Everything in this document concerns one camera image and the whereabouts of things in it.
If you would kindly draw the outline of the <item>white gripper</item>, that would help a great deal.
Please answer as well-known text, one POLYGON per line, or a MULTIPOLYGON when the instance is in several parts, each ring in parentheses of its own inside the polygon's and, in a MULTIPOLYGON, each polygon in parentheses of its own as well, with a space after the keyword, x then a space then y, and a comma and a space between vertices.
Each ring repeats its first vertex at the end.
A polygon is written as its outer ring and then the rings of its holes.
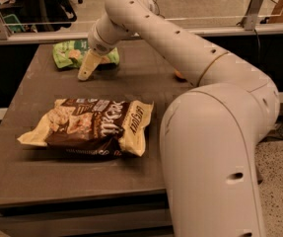
POLYGON ((89 50, 82 61, 78 79, 86 81, 102 61, 101 55, 110 53, 116 45, 115 31, 110 22, 96 21, 88 33, 89 50))

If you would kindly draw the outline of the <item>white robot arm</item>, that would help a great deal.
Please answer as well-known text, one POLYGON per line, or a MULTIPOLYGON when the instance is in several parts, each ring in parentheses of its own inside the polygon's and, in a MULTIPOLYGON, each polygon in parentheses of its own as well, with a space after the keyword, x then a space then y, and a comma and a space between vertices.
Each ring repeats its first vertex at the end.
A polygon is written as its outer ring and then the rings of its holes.
POLYGON ((160 152, 175 237, 266 237, 254 151, 280 110, 269 76, 156 15, 152 0, 105 0, 78 77, 138 34, 191 84, 167 108, 160 152))

